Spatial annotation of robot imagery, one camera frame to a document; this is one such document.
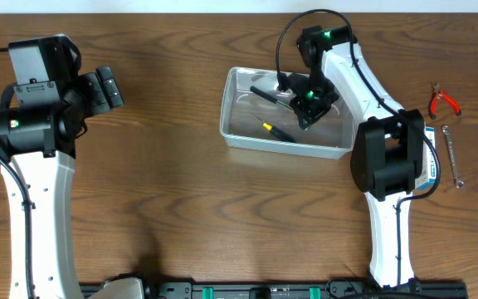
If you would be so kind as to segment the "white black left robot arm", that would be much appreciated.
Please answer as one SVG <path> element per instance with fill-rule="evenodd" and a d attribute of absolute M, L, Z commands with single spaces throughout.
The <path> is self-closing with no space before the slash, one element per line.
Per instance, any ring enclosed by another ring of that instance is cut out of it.
<path fill-rule="evenodd" d="M 76 141 L 86 120 L 124 103 L 112 70 L 81 73 L 66 35 L 8 45 L 16 80 L 0 100 L 0 162 L 11 221 L 13 298 L 144 298 L 142 278 L 78 282 L 71 229 Z"/>

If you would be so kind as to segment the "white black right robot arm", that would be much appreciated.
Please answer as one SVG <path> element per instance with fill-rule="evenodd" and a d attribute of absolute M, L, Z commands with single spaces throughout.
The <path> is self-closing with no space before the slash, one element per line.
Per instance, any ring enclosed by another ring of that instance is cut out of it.
<path fill-rule="evenodd" d="M 278 73 L 280 91 L 292 91 L 290 107 L 307 130 L 341 100 L 358 128 L 350 170 L 364 193 L 371 220 L 372 284 L 381 290 L 406 287 L 414 279 L 409 257 L 408 211 L 422 173 L 425 122 L 405 110 L 382 87 L 348 27 L 303 30 L 296 40 L 308 76 Z"/>

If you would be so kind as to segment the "yellow black small screwdriver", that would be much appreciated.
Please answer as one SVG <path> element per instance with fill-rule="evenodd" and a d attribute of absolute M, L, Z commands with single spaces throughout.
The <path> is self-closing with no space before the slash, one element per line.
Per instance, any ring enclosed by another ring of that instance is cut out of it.
<path fill-rule="evenodd" d="M 257 115 L 251 113 L 251 115 L 256 119 L 258 120 L 259 122 L 262 123 L 262 126 L 271 134 L 273 135 L 274 137 L 276 137 L 279 141 L 282 141 L 282 142 L 290 142 L 290 143 L 295 143 L 296 140 L 295 138 L 290 135 L 290 134 L 287 134 L 286 132 L 284 132 L 282 129 L 280 129 L 279 127 L 277 126 L 274 126 L 274 125 L 271 125 L 269 124 L 268 122 L 264 121 L 263 119 L 261 119 L 260 117 L 258 117 Z"/>

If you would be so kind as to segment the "black handled metal tool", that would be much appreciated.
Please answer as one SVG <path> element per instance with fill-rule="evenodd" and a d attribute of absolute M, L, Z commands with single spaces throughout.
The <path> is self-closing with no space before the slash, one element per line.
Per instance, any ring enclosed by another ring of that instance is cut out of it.
<path fill-rule="evenodd" d="M 273 103 L 273 104 L 276 104 L 276 105 L 281 105 L 283 106 L 284 108 L 286 108 L 287 110 L 290 110 L 290 111 L 293 111 L 293 108 L 290 107 L 289 105 L 287 105 L 286 103 L 276 99 L 274 96 L 260 90 L 259 88 L 255 87 L 255 86 L 251 86 L 250 87 L 250 91 L 252 93 L 254 93 L 255 95 L 265 99 L 265 100 L 268 100 L 269 102 Z"/>

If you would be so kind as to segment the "clear plastic container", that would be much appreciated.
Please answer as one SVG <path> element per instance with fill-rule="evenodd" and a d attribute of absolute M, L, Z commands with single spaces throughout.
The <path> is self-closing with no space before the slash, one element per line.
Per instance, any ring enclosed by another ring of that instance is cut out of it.
<path fill-rule="evenodd" d="M 227 145 L 325 159 L 340 159 L 353 149 L 358 123 L 343 100 L 337 100 L 325 116 L 302 130 L 294 112 L 255 95 L 251 86 L 287 105 L 294 97 L 290 90 L 277 90 L 275 71 L 233 67 L 227 74 L 220 116 L 220 133 Z M 296 142 L 279 141 L 251 113 L 292 135 Z"/>

